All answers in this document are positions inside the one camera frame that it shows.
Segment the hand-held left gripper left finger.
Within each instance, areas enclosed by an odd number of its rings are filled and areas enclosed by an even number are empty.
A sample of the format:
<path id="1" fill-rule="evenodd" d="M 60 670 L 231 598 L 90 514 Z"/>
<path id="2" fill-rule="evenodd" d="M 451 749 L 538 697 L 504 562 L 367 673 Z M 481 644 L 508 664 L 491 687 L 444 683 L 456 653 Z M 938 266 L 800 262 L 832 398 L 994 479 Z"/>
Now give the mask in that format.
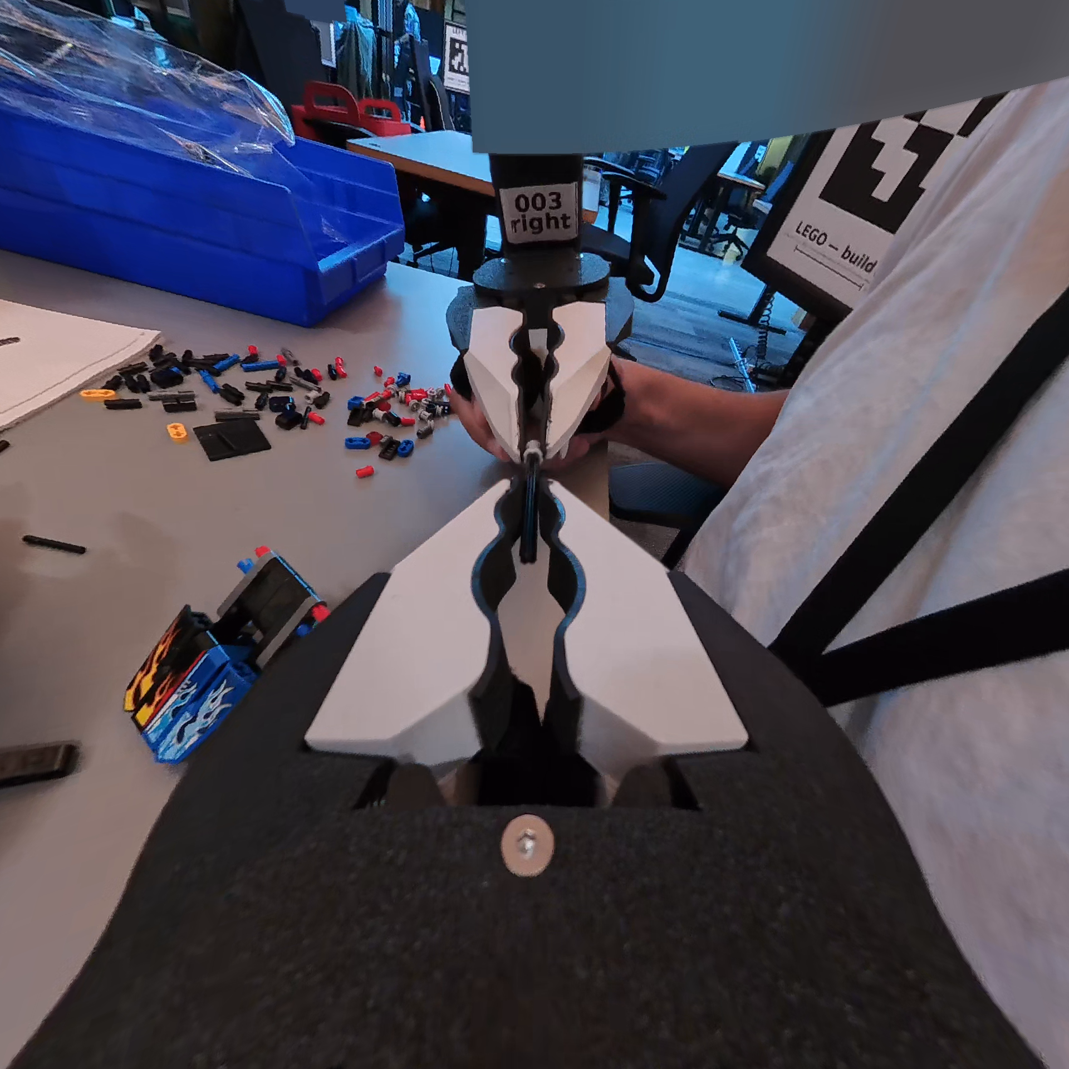
<path id="1" fill-rule="evenodd" d="M 515 756 L 528 685 L 498 608 L 516 580 L 525 480 L 501 481 L 390 572 L 305 734 L 323 754 L 438 768 Z"/>

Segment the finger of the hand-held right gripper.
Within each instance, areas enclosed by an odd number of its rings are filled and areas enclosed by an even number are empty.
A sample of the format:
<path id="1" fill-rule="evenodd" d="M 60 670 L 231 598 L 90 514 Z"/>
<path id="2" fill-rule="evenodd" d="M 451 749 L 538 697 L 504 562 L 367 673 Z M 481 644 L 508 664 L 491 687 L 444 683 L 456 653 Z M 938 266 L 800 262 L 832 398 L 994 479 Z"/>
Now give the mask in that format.
<path id="1" fill-rule="evenodd" d="M 554 308 L 534 329 L 534 440 L 542 460 L 562 458 L 608 378 L 604 303 Z"/>
<path id="2" fill-rule="evenodd" d="M 475 311 L 470 344 L 463 358 L 472 399 L 462 400 L 462 427 L 496 459 L 524 458 L 523 366 L 512 347 L 523 325 L 518 310 L 494 307 Z"/>

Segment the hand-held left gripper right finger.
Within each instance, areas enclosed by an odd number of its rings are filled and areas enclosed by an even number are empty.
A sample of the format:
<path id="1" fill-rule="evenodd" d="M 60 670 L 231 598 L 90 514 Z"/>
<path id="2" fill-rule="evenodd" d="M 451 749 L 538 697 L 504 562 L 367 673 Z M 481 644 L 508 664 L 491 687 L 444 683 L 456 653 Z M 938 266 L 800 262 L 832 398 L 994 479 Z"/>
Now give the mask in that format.
<path id="1" fill-rule="evenodd" d="M 549 714 L 560 646 L 578 710 L 568 747 L 607 804 L 633 768 L 664 758 L 743 752 L 747 730 L 673 585 L 678 575 L 549 480 L 566 575 L 551 590 L 552 551 L 534 564 L 534 693 Z"/>

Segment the flame-printed lego vehicle assembly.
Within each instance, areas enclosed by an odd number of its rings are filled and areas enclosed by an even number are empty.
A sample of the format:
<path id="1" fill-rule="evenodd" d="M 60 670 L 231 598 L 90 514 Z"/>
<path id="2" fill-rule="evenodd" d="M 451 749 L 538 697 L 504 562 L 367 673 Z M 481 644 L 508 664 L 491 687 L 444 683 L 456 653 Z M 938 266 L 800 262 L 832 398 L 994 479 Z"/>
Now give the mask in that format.
<path id="1" fill-rule="evenodd" d="M 180 608 L 125 690 L 124 712 L 165 766 L 192 755 L 272 661 L 329 616 L 310 583 L 269 547 L 238 568 L 241 580 L 216 616 Z"/>

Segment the black lego truck chassis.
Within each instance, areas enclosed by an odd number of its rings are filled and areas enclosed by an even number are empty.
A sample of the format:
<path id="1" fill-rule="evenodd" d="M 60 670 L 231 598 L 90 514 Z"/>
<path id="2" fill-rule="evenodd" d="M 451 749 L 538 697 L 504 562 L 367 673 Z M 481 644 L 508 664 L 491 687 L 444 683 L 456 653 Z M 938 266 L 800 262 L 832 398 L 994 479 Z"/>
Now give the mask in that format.
<path id="1" fill-rule="evenodd" d="M 65 778 L 78 759 L 79 746 L 75 742 L 2 747 L 1 789 Z"/>

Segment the pile of small lego pieces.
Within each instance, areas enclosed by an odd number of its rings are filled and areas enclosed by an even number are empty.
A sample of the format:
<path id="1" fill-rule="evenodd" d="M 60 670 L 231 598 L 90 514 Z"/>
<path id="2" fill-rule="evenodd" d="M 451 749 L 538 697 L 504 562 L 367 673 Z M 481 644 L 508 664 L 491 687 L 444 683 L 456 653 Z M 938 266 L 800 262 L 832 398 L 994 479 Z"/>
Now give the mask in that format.
<path id="1" fill-rule="evenodd" d="M 347 378 L 340 356 L 312 366 L 286 347 L 274 354 L 253 344 L 243 352 L 199 353 L 157 343 L 78 396 L 107 410 L 158 410 L 173 443 L 197 445 L 195 427 L 243 417 L 258 420 L 267 438 L 272 427 L 308 434 L 327 427 L 334 406 L 344 432 L 342 446 L 357 454 L 357 479 L 375 472 L 374 461 L 409 459 L 452 414 L 450 381 L 422 385 L 408 372 L 374 366 L 365 393 L 336 400 L 336 387 Z"/>

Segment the black lego plate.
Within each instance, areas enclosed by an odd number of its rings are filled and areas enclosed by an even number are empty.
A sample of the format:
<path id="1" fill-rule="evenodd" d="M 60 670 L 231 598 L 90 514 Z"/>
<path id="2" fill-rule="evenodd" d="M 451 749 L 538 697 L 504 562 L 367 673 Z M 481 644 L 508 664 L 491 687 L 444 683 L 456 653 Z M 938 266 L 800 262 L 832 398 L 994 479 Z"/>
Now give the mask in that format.
<path id="1" fill-rule="evenodd" d="M 195 427 L 193 436 L 213 463 L 272 450 L 260 422 L 250 417 Z"/>

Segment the lego instruction booklet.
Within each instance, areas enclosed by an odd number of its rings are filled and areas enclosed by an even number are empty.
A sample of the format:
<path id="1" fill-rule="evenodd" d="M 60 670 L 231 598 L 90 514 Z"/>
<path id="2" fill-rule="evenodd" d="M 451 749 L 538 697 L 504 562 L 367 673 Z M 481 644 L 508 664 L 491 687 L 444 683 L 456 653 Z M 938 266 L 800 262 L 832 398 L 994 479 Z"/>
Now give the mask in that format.
<path id="1" fill-rule="evenodd" d="M 143 357 L 161 334 L 1 301 L 1 429 Z"/>

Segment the person's right hand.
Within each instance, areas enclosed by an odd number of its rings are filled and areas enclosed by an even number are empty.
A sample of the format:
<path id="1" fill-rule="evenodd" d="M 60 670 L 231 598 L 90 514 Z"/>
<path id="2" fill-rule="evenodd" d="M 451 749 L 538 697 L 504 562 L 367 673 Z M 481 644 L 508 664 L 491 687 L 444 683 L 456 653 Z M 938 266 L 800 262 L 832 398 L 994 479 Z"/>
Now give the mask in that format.
<path id="1" fill-rule="evenodd" d="M 644 396 L 644 389 L 665 385 L 666 381 L 670 379 L 654 369 L 620 356 L 611 356 L 608 378 L 601 393 L 597 396 L 595 402 L 592 403 L 590 412 L 598 413 L 608 406 L 611 391 L 619 388 L 623 393 L 623 408 L 619 417 L 597 433 L 577 433 L 571 439 L 566 452 L 549 461 L 547 469 L 551 472 L 562 472 L 586 458 L 595 447 L 608 443 L 626 444 L 634 440 L 634 435 L 648 423 L 656 410 L 655 396 Z M 477 402 L 466 399 L 456 389 L 452 389 L 450 403 L 452 414 L 458 416 L 472 441 L 491 458 L 505 464 L 512 463 L 508 451 L 495 438 L 492 428 L 489 427 L 489 419 Z"/>

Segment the black office chair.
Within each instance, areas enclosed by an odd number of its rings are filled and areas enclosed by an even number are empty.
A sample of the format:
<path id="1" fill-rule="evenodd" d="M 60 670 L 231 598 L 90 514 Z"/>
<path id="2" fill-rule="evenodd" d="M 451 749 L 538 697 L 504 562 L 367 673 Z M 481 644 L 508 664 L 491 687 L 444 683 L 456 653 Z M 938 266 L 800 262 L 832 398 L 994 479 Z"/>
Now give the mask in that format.
<path id="1" fill-rule="evenodd" d="M 616 234 L 613 222 L 609 229 L 584 224 L 580 250 L 606 260 L 611 276 L 623 279 L 639 301 L 660 301 L 664 295 L 675 247 L 709 175 L 703 157 L 703 146 L 688 149 L 654 184 L 605 159 L 585 159 L 608 183 L 611 207 L 622 190 L 632 195 L 633 218 L 629 238 Z"/>

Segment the wooden background table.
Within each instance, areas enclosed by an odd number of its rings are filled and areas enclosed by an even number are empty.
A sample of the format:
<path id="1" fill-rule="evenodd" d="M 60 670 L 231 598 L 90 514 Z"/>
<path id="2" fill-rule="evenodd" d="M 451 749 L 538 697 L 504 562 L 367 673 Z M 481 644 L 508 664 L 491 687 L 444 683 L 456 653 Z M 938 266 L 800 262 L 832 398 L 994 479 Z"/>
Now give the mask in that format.
<path id="1" fill-rule="evenodd" d="M 489 154 L 474 152 L 472 137 L 459 131 L 415 131 L 405 136 L 352 138 L 347 151 L 388 162 L 397 174 L 455 187 L 489 198 L 493 192 Z"/>

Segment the person's white shirt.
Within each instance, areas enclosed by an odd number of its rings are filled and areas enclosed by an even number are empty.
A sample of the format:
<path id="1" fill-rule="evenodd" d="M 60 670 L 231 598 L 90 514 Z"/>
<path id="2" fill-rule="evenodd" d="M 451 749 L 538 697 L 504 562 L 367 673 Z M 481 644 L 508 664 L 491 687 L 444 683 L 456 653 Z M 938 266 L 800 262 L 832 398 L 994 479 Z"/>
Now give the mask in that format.
<path id="1" fill-rule="evenodd" d="M 969 964 L 1067 1067 L 1067 79 L 921 196 L 683 571 L 821 684 Z"/>

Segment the marker sign board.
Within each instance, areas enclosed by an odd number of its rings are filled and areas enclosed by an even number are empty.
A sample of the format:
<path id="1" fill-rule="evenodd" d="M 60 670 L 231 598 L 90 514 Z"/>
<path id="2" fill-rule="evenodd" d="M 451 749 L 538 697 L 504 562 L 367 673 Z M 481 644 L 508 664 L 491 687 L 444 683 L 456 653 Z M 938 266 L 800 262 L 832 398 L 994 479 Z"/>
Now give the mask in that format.
<path id="1" fill-rule="evenodd" d="M 776 193 L 742 269 L 831 323 L 868 293 L 890 242 L 1003 94 L 821 131 Z"/>

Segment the blue storage bin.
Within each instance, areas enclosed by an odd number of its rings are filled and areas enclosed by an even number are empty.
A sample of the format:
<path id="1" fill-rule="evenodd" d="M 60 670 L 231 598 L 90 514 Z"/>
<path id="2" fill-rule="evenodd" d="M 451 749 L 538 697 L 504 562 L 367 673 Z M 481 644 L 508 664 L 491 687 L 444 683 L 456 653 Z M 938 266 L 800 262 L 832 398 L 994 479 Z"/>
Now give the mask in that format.
<path id="1" fill-rule="evenodd" d="M 311 327 L 403 251 L 394 168 L 297 138 L 281 182 L 2 105 L 3 250 Z"/>

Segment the clear plastic bag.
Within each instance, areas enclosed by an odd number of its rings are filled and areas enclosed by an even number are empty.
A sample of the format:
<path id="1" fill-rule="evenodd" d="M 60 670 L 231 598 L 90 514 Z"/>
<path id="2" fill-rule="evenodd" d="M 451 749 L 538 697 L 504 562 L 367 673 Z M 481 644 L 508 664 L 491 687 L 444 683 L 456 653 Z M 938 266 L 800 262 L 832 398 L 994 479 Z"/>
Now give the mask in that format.
<path id="1" fill-rule="evenodd" d="M 151 34 L 62 2 L 1 3 L 1 100 L 11 114 L 295 188 L 282 105 Z"/>

